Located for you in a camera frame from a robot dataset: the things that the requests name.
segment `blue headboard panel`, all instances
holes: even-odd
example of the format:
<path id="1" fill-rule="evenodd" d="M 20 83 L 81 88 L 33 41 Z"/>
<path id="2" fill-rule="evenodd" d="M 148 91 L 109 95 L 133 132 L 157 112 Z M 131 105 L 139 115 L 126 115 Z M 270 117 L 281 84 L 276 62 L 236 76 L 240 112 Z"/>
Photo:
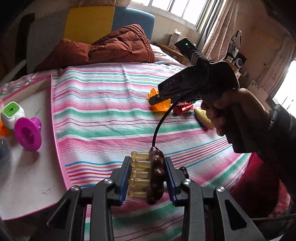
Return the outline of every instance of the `blue headboard panel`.
<path id="1" fill-rule="evenodd" d="M 122 28 L 130 24 L 139 24 L 145 31 L 149 40 L 151 40 L 154 28 L 154 15 L 128 7 L 115 7 L 113 24 L 111 31 Z"/>

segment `purple plunger toy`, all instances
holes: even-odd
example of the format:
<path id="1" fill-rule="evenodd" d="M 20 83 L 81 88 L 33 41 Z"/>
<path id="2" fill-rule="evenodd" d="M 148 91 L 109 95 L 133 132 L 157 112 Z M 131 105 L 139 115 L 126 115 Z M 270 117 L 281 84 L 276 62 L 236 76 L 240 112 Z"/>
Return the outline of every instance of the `purple plunger toy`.
<path id="1" fill-rule="evenodd" d="M 37 117 L 19 118 L 15 123 L 15 138 L 28 151 L 41 147 L 41 121 Z"/>

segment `red cloth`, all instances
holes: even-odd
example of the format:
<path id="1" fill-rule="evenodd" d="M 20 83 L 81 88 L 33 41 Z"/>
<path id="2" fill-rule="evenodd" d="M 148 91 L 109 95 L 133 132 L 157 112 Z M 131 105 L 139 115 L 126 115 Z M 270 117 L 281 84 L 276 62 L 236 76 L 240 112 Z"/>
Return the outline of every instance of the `red cloth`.
<path id="1" fill-rule="evenodd" d="M 34 72 L 67 66 L 111 62 L 154 63 L 154 53 L 144 30 L 138 24 L 116 30 L 90 44 L 63 38 Z"/>
<path id="2" fill-rule="evenodd" d="M 252 153 L 247 169 L 231 195 L 251 218 L 267 217 L 273 212 L 281 215 L 290 202 L 276 170 L 256 153 Z"/>

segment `white tray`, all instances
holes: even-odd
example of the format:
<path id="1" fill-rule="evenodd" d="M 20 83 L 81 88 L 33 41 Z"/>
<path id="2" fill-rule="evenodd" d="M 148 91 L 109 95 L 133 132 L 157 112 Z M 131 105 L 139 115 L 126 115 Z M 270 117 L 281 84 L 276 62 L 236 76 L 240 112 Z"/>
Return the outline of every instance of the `white tray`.
<path id="1" fill-rule="evenodd" d="M 13 92 L 2 106 L 17 102 L 28 118 L 42 124 L 42 145 L 29 152 L 14 133 L 4 137 L 12 151 L 11 161 L 0 170 L 0 216 L 14 219 L 55 204 L 66 192 L 54 144 L 50 84 L 52 77 L 36 80 Z"/>

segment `screw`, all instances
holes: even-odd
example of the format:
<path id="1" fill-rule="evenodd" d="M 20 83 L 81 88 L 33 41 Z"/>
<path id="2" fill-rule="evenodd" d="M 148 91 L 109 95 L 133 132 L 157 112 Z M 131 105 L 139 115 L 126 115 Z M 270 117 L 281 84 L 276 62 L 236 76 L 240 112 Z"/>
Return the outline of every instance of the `screw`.
<path id="1" fill-rule="evenodd" d="M 225 191 L 225 188 L 222 187 L 222 186 L 217 186 L 216 189 L 217 189 L 218 192 L 224 192 Z"/>
<path id="2" fill-rule="evenodd" d="M 184 183 L 185 185 L 190 185 L 190 184 L 192 183 L 192 181 L 191 181 L 190 179 L 184 179 L 184 180 L 183 180 L 183 183 Z"/>
<path id="3" fill-rule="evenodd" d="M 104 183 L 105 183 L 105 184 L 111 184 L 111 183 L 113 183 L 113 180 L 112 180 L 111 178 L 106 178 L 106 179 L 104 180 Z"/>
<path id="4" fill-rule="evenodd" d="M 75 185 L 75 186 L 72 186 L 70 189 L 71 189 L 71 192 L 77 192 L 79 190 L 79 186 Z"/>

